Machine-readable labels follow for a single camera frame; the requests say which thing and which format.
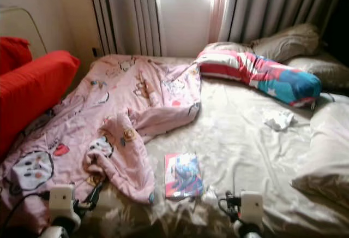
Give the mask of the beige rounded panel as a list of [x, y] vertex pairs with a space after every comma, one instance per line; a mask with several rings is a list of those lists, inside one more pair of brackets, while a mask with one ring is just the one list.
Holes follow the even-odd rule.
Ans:
[[33, 58], [48, 53], [37, 24], [27, 9], [17, 6], [0, 6], [0, 36], [27, 40], [28, 49]]

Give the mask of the flat beige pillow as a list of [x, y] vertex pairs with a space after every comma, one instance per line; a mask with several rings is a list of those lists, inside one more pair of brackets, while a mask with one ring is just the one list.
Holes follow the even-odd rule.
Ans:
[[254, 53], [254, 50], [246, 44], [240, 43], [210, 43], [207, 44], [198, 56], [201, 56], [207, 51], [235, 51], [235, 52], [246, 52]]

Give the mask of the pink sheer curtain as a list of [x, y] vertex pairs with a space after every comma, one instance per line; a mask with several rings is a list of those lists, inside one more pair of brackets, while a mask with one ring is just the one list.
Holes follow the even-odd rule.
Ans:
[[226, 1], [227, 0], [211, 0], [208, 43], [216, 43], [219, 40], [222, 21], [224, 20]]

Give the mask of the pink cartoon print blanket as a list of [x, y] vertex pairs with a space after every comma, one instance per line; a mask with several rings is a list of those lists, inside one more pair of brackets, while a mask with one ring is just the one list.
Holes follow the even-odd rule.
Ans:
[[32, 231], [48, 224], [36, 193], [73, 184], [84, 200], [93, 178], [105, 179], [140, 205], [155, 197], [146, 143], [194, 121], [201, 108], [195, 63], [110, 54], [94, 62], [79, 86], [33, 128], [1, 165], [1, 222]]

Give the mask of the colourful comic book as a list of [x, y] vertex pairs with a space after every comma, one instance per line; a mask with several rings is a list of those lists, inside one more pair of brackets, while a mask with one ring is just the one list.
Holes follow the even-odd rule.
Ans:
[[165, 197], [183, 199], [199, 197], [203, 179], [198, 157], [194, 153], [173, 153], [165, 156]]

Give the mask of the beige floral duvet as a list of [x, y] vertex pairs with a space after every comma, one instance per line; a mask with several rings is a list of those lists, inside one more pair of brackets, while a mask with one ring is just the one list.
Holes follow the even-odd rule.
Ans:
[[349, 210], [349, 103], [316, 109], [310, 128], [309, 150], [291, 185]]

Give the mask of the bed with beige floral sheet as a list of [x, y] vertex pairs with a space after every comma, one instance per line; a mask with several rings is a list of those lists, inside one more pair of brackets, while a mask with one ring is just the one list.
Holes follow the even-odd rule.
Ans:
[[[152, 204], [133, 203], [107, 184], [97, 208], [87, 214], [76, 236], [233, 236], [217, 205], [200, 197], [165, 197], [165, 156], [194, 153], [199, 158], [203, 188], [214, 186], [218, 197], [227, 189], [263, 195], [265, 236], [349, 238], [349, 210], [325, 198], [308, 197], [291, 185], [309, 150], [312, 113], [296, 111], [297, 123], [287, 131], [275, 132], [264, 125], [262, 113], [284, 111], [287, 106], [269, 96], [220, 79], [203, 79], [201, 96], [202, 108], [194, 121], [146, 143], [155, 176]], [[52, 110], [38, 119], [11, 151], [51, 116]], [[7, 236], [37, 232], [9, 225]]]

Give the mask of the plump beige pillow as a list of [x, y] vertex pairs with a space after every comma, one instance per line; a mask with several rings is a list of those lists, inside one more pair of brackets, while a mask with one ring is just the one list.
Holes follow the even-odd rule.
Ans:
[[284, 62], [297, 56], [317, 53], [321, 45], [318, 28], [311, 23], [289, 27], [273, 36], [252, 41], [254, 54], [272, 61]]

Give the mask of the red white blue bolster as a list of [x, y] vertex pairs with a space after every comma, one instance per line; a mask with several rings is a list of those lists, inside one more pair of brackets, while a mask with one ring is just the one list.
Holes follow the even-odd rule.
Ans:
[[194, 63], [203, 76], [239, 81], [295, 108], [306, 108], [321, 95], [314, 74], [254, 53], [209, 49]]

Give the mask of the white crumpled cloth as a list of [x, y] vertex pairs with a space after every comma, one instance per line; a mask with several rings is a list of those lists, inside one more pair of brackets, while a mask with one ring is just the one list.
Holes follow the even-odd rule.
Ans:
[[297, 123], [295, 115], [292, 111], [265, 111], [263, 113], [264, 124], [269, 126], [276, 132], [284, 132], [289, 127]]

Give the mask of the red sofa back cushion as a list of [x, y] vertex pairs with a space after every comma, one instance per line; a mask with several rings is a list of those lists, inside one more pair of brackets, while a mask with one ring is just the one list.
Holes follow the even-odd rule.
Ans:
[[27, 39], [0, 37], [0, 76], [32, 61]]

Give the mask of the long red sofa cushion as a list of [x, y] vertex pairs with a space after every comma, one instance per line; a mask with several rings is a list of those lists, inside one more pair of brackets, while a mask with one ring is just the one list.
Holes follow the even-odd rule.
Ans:
[[22, 66], [0, 56], [0, 158], [10, 153], [20, 131], [63, 98], [80, 66], [67, 51], [53, 51]]

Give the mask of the white striped pillow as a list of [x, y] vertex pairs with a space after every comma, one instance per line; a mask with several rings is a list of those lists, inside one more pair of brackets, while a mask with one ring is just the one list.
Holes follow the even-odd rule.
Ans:
[[319, 105], [327, 105], [329, 103], [341, 103], [344, 105], [349, 105], [349, 97], [345, 95], [322, 92], [317, 103], [319, 103]]

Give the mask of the small white crumpled paper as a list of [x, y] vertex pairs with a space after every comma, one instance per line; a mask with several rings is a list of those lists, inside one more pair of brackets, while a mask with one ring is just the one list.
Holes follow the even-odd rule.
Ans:
[[207, 186], [204, 188], [202, 195], [200, 196], [200, 200], [205, 203], [209, 203], [211, 205], [216, 205], [219, 200], [219, 196], [216, 192], [216, 188], [214, 186]]

